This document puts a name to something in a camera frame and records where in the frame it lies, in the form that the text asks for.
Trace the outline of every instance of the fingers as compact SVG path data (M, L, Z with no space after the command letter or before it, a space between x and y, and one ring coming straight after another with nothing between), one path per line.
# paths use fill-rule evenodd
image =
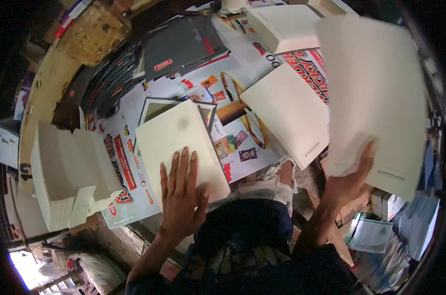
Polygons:
M357 168L356 178L358 184L363 184L373 166L373 158L376 152L376 141L372 140L367 144L362 152L359 168Z
M194 224L195 229L205 222L206 209L208 207L208 199L210 198L210 185L208 183L202 183L196 189L196 198L198 208L195 211Z
M167 172L165 170L164 162L161 162L161 190L162 190L162 200L165 200L167 193Z
M194 150L190 158L190 172L188 173L187 176L187 188L186 188L187 190L186 195L193 198L195 198L197 166L198 166L198 157L196 154L196 150Z
M177 168L179 167L179 151L174 153L172 157L171 173L169 174L169 181L167 182L167 189L169 194L175 191L175 181L177 178Z
M177 171L177 178L175 180L175 191L184 192L185 180L187 179L188 169L188 146L182 150L182 156L180 157L180 167Z

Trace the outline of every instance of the person's left hand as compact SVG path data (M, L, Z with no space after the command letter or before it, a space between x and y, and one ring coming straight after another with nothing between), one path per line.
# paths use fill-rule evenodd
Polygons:
M196 187L198 157L196 151L190 159L188 169L188 147L182 151L179 166L179 152L173 156L171 172L167 177L164 162L161 163L162 214L161 234L172 239L177 245L205 221L206 208L210 195L208 184Z

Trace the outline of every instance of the person's right hand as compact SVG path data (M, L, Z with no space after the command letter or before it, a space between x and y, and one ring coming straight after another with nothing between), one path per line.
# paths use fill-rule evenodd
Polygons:
M366 184L365 180L372 169L375 152L375 142L371 141L362 152L356 172L345 177L329 177L322 199L329 198L340 209L371 189L372 186Z
M196 187L198 167L196 151L192 153L187 175L188 157L189 150L185 147L179 166L179 152L174 153L169 177L164 163L161 163L163 222L160 231L172 239L175 245L186 236L195 233L203 224L210 196L208 184Z

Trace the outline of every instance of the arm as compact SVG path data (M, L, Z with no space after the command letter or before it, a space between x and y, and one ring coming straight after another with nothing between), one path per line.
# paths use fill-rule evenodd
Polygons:
M158 272L180 241L195 233L205 221L210 190L208 185L195 187L198 166L196 152L192 153L187 175L188 158L188 147L185 147L179 166L179 152L174 153L169 178L164 163L161 163L163 222L149 249L129 272L128 282Z
M295 244L293 253L311 252L326 244L328 233L341 208L371 188L364 182L372 168L374 155L375 143L371 141L362 152L355 173L345 177L328 178L320 204L302 228L302 234Z

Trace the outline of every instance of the wall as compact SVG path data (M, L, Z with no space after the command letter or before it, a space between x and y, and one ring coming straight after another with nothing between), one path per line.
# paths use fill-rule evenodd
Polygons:
M12 184L13 196L15 204L18 210L19 218L25 231L25 238L31 238L34 236L40 236L48 233L46 223L43 219L41 209L39 209L39 203L36 198L33 198L31 194L28 194L21 190L21 188L15 185L15 181L7 175L8 194L5 195L5 206L7 209L8 220L16 228L18 227L15 221L14 204L12 200L12 192L10 191L10 183Z

